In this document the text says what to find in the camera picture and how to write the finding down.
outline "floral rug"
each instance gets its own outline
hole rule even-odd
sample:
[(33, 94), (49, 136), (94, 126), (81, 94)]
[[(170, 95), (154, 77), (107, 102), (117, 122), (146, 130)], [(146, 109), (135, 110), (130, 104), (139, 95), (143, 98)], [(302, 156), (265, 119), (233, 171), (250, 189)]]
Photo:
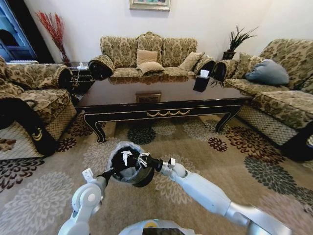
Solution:
[[(154, 158), (175, 158), (224, 190), (236, 203), (253, 204), (296, 234), (313, 234), (313, 162), (296, 163), (262, 136), (232, 120), (215, 132), (218, 116), (104, 123), (104, 144), (82, 115), (48, 158), (0, 161), (0, 234), (55, 235), (69, 219), (71, 197), (84, 184), (81, 172), (95, 175), (120, 141), (133, 141)], [(92, 235), (116, 235), (146, 219), (175, 221), (199, 234), (245, 234), (246, 229), (211, 214), (167, 177), (155, 174), (144, 188), (114, 180), (103, 206), (89, 222)]]

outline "dark wooden coffee table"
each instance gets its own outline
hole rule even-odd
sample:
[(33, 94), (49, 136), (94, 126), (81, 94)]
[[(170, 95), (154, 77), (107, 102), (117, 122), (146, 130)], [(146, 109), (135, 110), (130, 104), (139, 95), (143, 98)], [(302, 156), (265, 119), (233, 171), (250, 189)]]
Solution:
[[(184, 82), (158, 82), (150, 85), (114, 85), (108, 79), (96, 81), (76, 109), (85, 111), (86, 123), (97, 134), (98, 142), (103, 143), (106, 136), (100, 123), (106, 121), (224, 114), (216, 126), (216, 131), (220, 132), (236, 116), (242, 105), (252, 100), (252, 97), (241, 94), (237, 89), (223, 88), (220, 85), (208, 85), (205, 91), (197, 92), (193, 90), (194, 84), (193, 78)], [(143, 99), (150, 103), (137, 103), (137, 93), (146, 93)]]

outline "sofa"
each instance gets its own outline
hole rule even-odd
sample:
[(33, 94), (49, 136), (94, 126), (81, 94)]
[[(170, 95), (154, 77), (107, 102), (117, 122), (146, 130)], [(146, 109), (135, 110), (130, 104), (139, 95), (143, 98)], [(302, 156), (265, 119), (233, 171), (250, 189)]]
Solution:
[(76, 115), (59, 64), (7, 65), (0, 57), (0, 160), (49, 156)]
[(313, 121), (313, 41), (277, 39), (264, 48), (260, 57), (282, 65), (289, 74), (289, 84), (270, 86), (232, 79), (239, 60), (219, 61), (215, 70), (226, 86), (254, 97), (251, 105), (242, 108), (239, 117), (276, 144), (288, 145), (305, 128), (312, 127), (309, 123)]
[[(161, 38), (147, 32), (137, 38), (105, 36), (100, 40), (102, 55), (89, 62), (92, 77), (97, 80), (109, 78), (112, 84), (186, 81), (200, 74), (200, 70), (212, 71), (215, 62), (204, 55), (192, 71), (178, 66), (197, 50), (197, 40), (192, 38)], [(136, 69), (137, 49), (157, 51), (157, 62), (164, 66), (162, 73), (141, 75)]]

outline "tissue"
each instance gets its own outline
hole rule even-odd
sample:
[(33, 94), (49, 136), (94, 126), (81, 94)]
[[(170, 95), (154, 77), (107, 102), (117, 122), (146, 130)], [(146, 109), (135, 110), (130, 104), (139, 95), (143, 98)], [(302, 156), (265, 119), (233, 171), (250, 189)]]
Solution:
[(200, 71), (200, 77), (208, 78), (209, 73), (210, 73), (210, 71), (208, 71), (208, 70), (201, 70)]

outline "blue pillow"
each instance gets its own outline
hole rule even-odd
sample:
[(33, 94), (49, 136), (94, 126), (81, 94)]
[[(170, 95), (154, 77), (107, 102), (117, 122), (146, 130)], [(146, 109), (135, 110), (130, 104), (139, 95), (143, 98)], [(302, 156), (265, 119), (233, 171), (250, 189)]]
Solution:
[(289, 83), (287, 71), (272, 60), (264, 60), (246, 73), (246, 79), (266, 85), (286, 85)]

